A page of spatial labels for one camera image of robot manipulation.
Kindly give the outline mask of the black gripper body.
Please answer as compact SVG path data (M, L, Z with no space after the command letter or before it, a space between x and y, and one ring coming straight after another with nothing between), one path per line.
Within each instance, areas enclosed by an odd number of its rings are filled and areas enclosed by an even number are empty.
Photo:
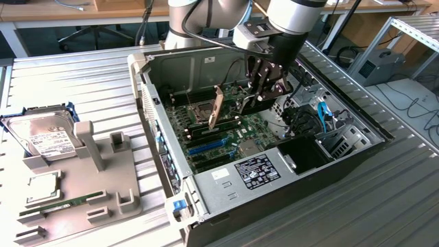
M268 44L270 49L270 61L288 69L296 59L298 51L306 39L306 33L288 34L281 33L269 38Z

